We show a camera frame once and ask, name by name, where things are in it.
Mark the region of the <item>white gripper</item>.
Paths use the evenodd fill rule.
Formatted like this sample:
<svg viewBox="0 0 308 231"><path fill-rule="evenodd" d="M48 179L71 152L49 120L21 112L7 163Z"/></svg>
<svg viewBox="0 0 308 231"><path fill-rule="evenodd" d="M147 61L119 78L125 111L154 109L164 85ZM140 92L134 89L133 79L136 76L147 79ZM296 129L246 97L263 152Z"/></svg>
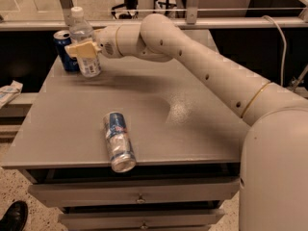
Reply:
<svg viewBox="0 0 308 231"><path fill-rule="evenodd" d="M71 58L96 58L101 52L107 58L118 58L116 45L118 26L107 26L94 31L95 40L84 40L67 45L64 49Z"/></svg>

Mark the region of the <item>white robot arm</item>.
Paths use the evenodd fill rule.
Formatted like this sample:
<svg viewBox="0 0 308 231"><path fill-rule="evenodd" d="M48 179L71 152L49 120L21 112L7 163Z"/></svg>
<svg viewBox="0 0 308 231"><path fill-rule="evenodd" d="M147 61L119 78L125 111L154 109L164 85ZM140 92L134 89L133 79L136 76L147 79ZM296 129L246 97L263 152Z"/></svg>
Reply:
<svg viewBox="0 0 308 231"><path fill-rule="evenodd" d="M71 57L180 62L239 116L245 136L239 231L308 231L308 100L186 36L162 14L108 26L66 47Z"/></svg>

